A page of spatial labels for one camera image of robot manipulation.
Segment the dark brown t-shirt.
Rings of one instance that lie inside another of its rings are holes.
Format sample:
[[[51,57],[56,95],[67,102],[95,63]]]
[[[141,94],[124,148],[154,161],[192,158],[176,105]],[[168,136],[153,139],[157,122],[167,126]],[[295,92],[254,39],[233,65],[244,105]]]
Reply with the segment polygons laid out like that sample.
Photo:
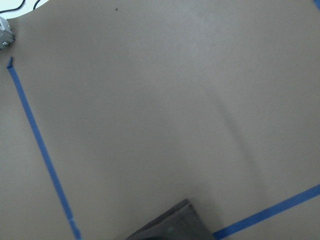
[[[128,240],[214,240],[193,204],[184,199],[127,237]]]

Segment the aluminium frame post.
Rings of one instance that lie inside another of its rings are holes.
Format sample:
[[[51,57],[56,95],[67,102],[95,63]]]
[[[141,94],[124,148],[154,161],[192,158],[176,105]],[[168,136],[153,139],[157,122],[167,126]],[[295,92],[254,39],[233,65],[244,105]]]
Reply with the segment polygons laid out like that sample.
[[[8,47],[15,41],[15,34],[12,31],[12,28],[9,22],[1,17],[0,18],[0,49],[3,50],[4,48]]]

